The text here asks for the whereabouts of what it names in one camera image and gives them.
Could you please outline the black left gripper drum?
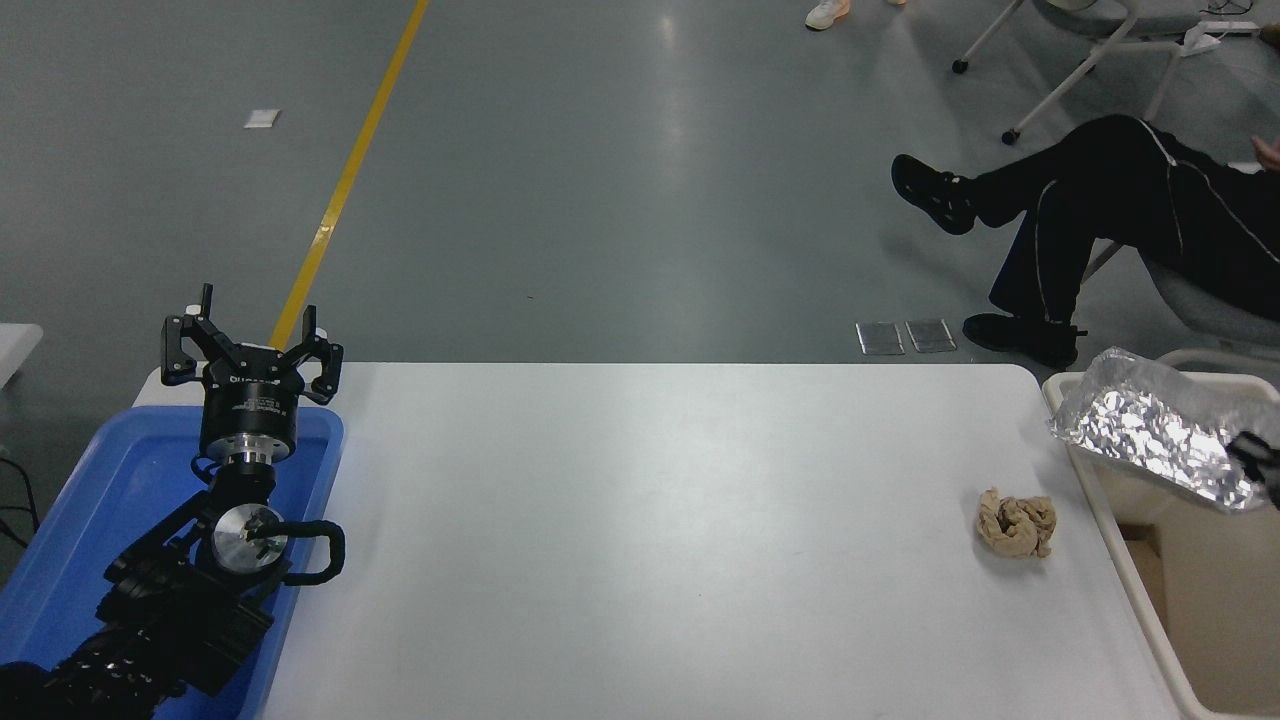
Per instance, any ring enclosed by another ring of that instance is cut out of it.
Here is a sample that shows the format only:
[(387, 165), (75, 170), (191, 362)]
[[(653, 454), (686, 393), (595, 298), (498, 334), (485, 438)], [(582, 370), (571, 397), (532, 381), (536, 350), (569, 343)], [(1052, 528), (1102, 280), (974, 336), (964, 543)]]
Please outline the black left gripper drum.
[(230, 355), (216, 354), (202, 370), (202, 384), (198, 446), (204, 456), (225, 459), (242, 436), (261, 437), (260, 445), (274, 461), (294, 452), (303, 383), (283, 352), (237, 346)]

